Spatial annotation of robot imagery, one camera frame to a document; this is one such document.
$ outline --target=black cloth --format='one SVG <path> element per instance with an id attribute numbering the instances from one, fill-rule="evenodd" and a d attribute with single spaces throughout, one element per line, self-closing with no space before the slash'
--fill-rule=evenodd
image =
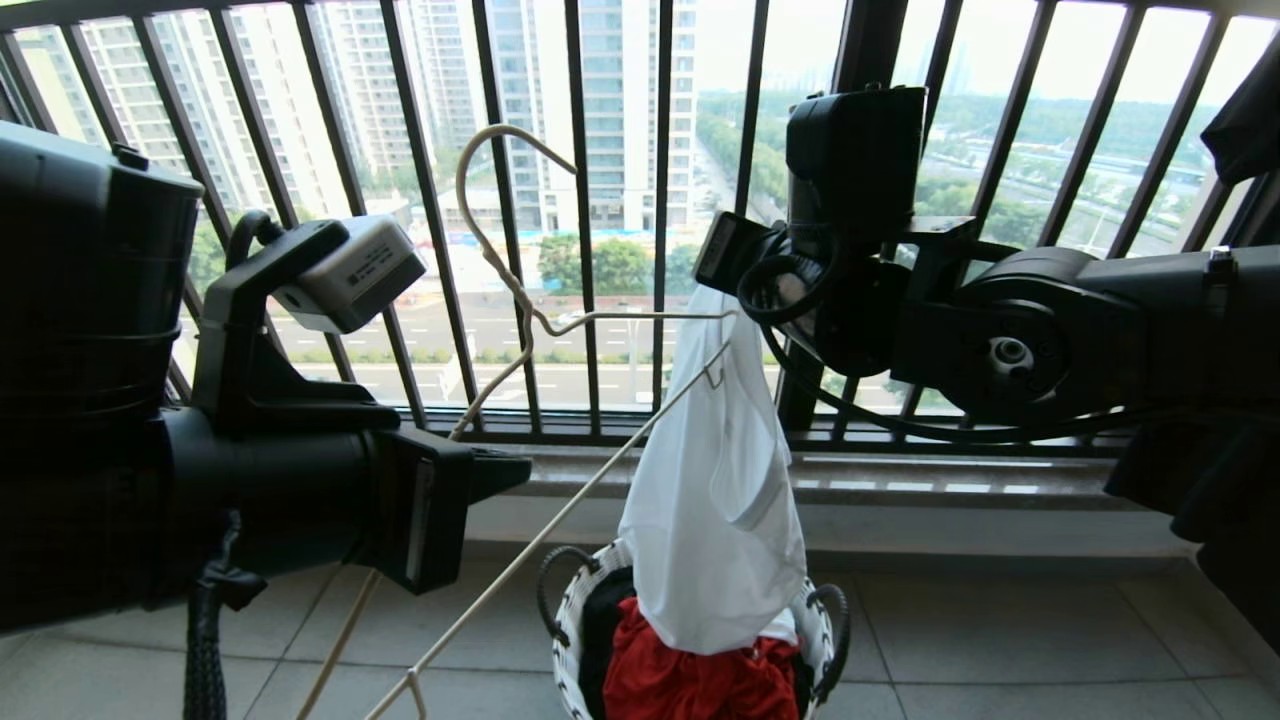
<path id="1" fill-rule="evenodd" d="M 1204 577 L 1280 652 L 1280 437 L 1248 424 L 1143 427 L 1106 491 L 1172 515 Z"/>
<path id="2" fill-rule="evenodd" d="M 605 720 L 604 678 L 613 659 L 613 633 L 622 619 L 618 603 L 636 594 L 634 578 L 631 568 L 620 568 L 605 575 L 582 603 L 582 657 L 577 665 L 577 687 L 593 720 Z M 813 694 L 813 667 L 805 665 L 799 652 L 791 657 L 791 666 L 795 670 L 796 708 L 804 717 Z"/>

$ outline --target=white wire hanger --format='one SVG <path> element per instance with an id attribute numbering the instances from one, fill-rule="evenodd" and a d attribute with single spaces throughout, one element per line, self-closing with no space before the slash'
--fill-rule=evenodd
<path id="1" fill-rule="evenodd" d="M 467 142 L 467 145 L 462 149 L 462 154 L 458 158 L 457 174 L 454 177 L 454 187 L 458 197 L 458 210 L 462 214 L 463 222 L 466 222 L 467 227 L 475 234 L 476 241 L 480 243 L 485 261 L 488 261 L 489 265 L 492 265 L 493 269 L 498 272 L 498 277 L 502 279 L 503 284 L 506 284 L 507 288 L 511 290 L 511 293 L 515 297 L 516 304 L 522 310 L 520 315 L 521 331 L 524 333 L 524 337 L 529 338 L 529 342 L 526 343 L 520 356 L 512 360 L 511 364 L 508 364 L 500 373 L 494 375 L 494 378 L 489 380 L 489 383 L 484 387 L 484 389 L 481 389 L 480 393 L 476 395 L 475 401 L 471 402 L 466 413 L 462 414 L 462 418 L 460 418 L 458 423 L 453 427 L 453 430 L 449 433 L 449 439 L 457 439 L 463 433 L 463 430 L 466 430 L 467 425 L 470 425 L 471 421 L 475 419 L 475 416 L 480 413 L 480 407 L 484 405 L 484 401 L 489 398 L 493 391 L 497 389 L 498 386 L 500 386 L 508 377 L 511 377 L 512 373 L 515 373 L 521 365 L 524 365 L 532 356 L 534 334 L 531 331 L 532 331 L 534 318 L 538 318 L 538 322 L 541 324 L 547 334 L 552 337 L 561 337 L 586 323 L 599 319 L 634 320 L 643 318 L 673 318 L 684 320 L 691 320 L 691 319 L 722 320 L 724 318 L 737 315 L 736 310 L 730 310 L 727 313 L 713 314 L 713 315 L 692 314 L 692 313 L 593 311 L 582 315 L 581 318 L 573 320 L 572 323 L 568 323 L 567 325 L 553 327 L 547 315 L 543 314 L 541 310 L 534 306 L 534 302 L 532 300 L 530 300 L 529 293 L 525 292 L 525 286 L 503 264 L 502 258 L 499 258 L 498 252 L 494 250 L 493 243 L 489 242 L 489 238 L 476 224 L 475 218 L 471 215 L 471 208 L 467 204 L 467 196 L 466 196 L 467 169 L 471 165 L 472 156 L 475 155 L 476 150 L 480 149 L 481 145 L 484 145 L 485 142 L 488 142 L 494 137 L 503 135 L 511 135 L 524 140 L 525 142 L 532 145 L 534 149 L 536 149 L 539 152 L 550 158 L 561 168 L 564 168 L 570 173 L 577 174 L 577 168 L 572 163 L 561 158 L 558 154 L 556 154 L 556 151 L 547 147 L 547 145 L 544 145 L 536 137 L 531 136 L 530 133 L 515 126 L 495 124 L 486 127 L 480 132 L 477 132 L 471 138 L 471 141 Z M 390 691 L 388 691 L 388 693 L 381 698 L 381 701 L 378 702 L 378 705 L 366 716 L 366 720 L 374 720 L 376 717 L 380 717 L 383 712 L 385 712 L 392 706 L 392 703 L 396 702 L 399 694 L 403 693 L 406 689 L 408 689 L 413 696 L 413 703 L 417 708 L 419 719 L 426 720 L 426 703 L 424 701 L 420 685 L 420 676 L 422 670 L 426 669 L 426 666 L 431 662 L 431 660 L 434 660 L 445 648 L 445 646 L 448 646 L 448 643 L 454 638 L 454 635 L 458 634 L 462 626 L 466 625 L 471 620 L 471 618 L 475 616 L 475 614 L 481 607 L 484 607 L 484 605 L 488 603 L 489 600 L 492 600 L 493 596 L 497 594 L 499 589 L 502 589 L 504 584 L 507 584 L 507 580 L 511 579 L 511 577 L 516 573 L 516 570 L 518 570 L 520 566 L 524 565 L 530 556 L 532 556 L 532 553 L 541 546 L 541 543 L 545 542 L 547 538 L 552 534 L 552 532 L 554 532 L 556 528 L 558 528 L 559 524 L 564 521 L 568 514 L 573 511 L 573 509 L 586 497 L 586 495 L 596 486 L 596 483 L 599 483 L 600 479 L 603 479 L 604 475 L 607 475 L 608 471 L 613 469 L 613 465 L 616 465 L 617 461 L 621 460 L 623 455 L 630 452 L 631 448 L 634 448 L 635 445 L 640 441 L 640 438 L 644 437 L 650 429 L 653 429 L 653 427 L 658 423 L 658 420 L 662 419 L 662 416 L 666 415 L 667 411 L 671 410 L 690 389 L 692 389 L 692 387 L 698 384 L 700 379 L 705 377 L 713 389 L 719 388 L 724 378 L 724 370 L 723 368 L 721 368 L 717 378 L 712 375 L 712 368 L 721 359 L 721 356 L 728 350 L 728 346 L 730 341 L 726 340 L 719 346 L 719 348 L 710 356 L 710 359 L 708 359 L 703 364 L 701 370 L 691 380 L 685 383 L 685 386 L 682 386 L 680 389 L 668 395 L 666 401 L 662 404 L 662 407 L 659 407 L 659 410 L 654 413 L 654 415 L 649 418 L 649 420 L 639 430 L 636 430 L 636 433 L 631 436 L 631 438 L 628 438 L 627 442 L 625 442 L 622 447 L 620 447 L 618 451 L 614 452 L 612 457 L 609 457 L 608 461 L 605 461 L 604 466 L 600 468 L 600 470 L 596 471 L 595 475 L 591 477 L 591 479 L 589 479 L 586 483 L 582 484 L 582 487 L 577 491 L 577 493 L 575 493 L 573 497 L 571 497 L 564 503 L 564 506 L 556 514 L 556 516 L 552 518 L 550 521 L 547 523 L 547 525 L 541 530 L 539 530 L 538 534 L 534 536 L 534 538 L 529 542 L 529 544 L 526 544 L 525 548 L 520 551 L 520 553 L 511 561 L 511 564 L 507 565 L 507 568 L 502 573 L 499 573 L 497 578 L 494 578 L 494 580 L 489 584 L 488 588 L 485 588 L 484 592 L 480 593 L 479 597 L 476 597 L 476 600 L 471 603 L 471 606 L 467 607 L 467 610 L 462 615 L 460 615 L 457 620 L 454 620 L 454 623 L 440 635 L 440 638 L 435 641 L 435 644 L 433 644 L 426 651 L 426 653 L 422 655 L 421 659 L 419 659 L 417 662 L 415 662 L 411 667 L 406 670 L 404 676 L 402 676 L 399 682 L 397 682 L 396 685 L 392 687 Z M 338 635 L 334 638 L 333 647 L 329 650 L 329 655 L 325 656 L 324 664 L 320 666 L 320 674 L 316 676 L 316 682 L 312 685 L 311 692 L 307 694 L 307 698 L 303 702 L 302 708 L 298 711 L 297 720 L 306 720 L 307 716 L 310 716 L 311 710 L 315 707 L 316 701 L 320 698 L 320 693 L 324 691 L 324 687 L 329 680 L 329 675 L 333 673 L 333 669 L 337 666 L 338 659 L 342 656 L 342 652 L 346 648 L 347 642 L 351 639 L 351 634 L 355 630 L 356 623 L 360 620 L 360 616 L 365 611 L 365 607 L 367 607 L 369 601 L 372 597 L 374 589 L 378 587 L 378 582 L 380 578 L 381 575 L 378 573 L 378 570 L 370 570 L 369 574 L 365 577 L 365 583 L 364 585 L 361 585 L 360 593 L 352 602 L 351 610 L 347 614 L 347 619 L 343 621 L 343 625 L 339 629 Z"/>

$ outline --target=laundry basket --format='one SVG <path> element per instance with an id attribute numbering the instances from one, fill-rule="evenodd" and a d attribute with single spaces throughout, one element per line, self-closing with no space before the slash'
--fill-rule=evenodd
<path id="1" fill-rule="evenodd" d="M 568 588 L 561 597 L 559 610 L 552 618 L 547 603 L 544 584 L 547 571 L 557 559 L 571 556 L 581 562 Z M 631 565 L 631 553 L 625 543 L 613 541 L 604 546 L 595 555 L 573 547 L 562 546 L 550 551 L 543 560 L 538 570 L 538 611 L 543 616 L 543 624 L 552 635 L 552 666 L 556 675 L 556 687 L 559 691 L 561 702 L 573 720 L 603 720 L 593 719 L 586 710 L 582 691 L 577 684 L 579 662 L 582 659 L 581 620 L 582 606 L 591 591 L 609 575 L 609 573 Z M 838 632 L 832 633 L 831 612 L 823 602 L 832 602 L 838 623 Z M 827 702 L 827 696 L 840 682 L 840 675 L 845 670 L 845 659 L 849 656 L 849 602 L 845 593 L 836 585 L 822 585 L 814 588 L 808 578 L 804 587 L 791 601 L 791 612 L 796 620 L 796 635 L 801 639 L 801 651 L 805 665 L 813 669 L 813 691 L 809 694 L 809 706 L 804 717 L 812 720 L 817 717 L 818 707 Z"/>

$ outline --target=tiled floor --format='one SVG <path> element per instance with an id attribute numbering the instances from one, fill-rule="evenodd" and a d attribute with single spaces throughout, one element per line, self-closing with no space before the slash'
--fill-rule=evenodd
<path id="1" fill-rule="evenodd" d="M 381 587 L 312 717 L 362 717 L 500 568 L 470 561 L 457 585 L 421 598 Z M 224 612 L 229 717 L 294 716 L 362 574 L 279 579 Z M 854 601 L 827 720 L 1280 720 L 1280 703 L 1158 575 L 814 575 Z M 532 578 L 517 574 L 424 675 L 433 720 L 564 717 Z M 178 717 L 184 624 L 177 607 L 0 639 L 0 720 Z M 408 696 L 387 715 L 413 716 Z"/>

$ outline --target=red cloth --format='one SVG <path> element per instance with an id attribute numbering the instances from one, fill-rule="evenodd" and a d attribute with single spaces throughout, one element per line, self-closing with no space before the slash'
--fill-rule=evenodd
<path id="1" fill-rule="evenodd" d="M 759 638 L 717 655 L 681 652 L 663 644 L 636 598 L 618 610 L 604 678 L 608 720 L 799 720 L 791 667 L 797 648 Z"/>

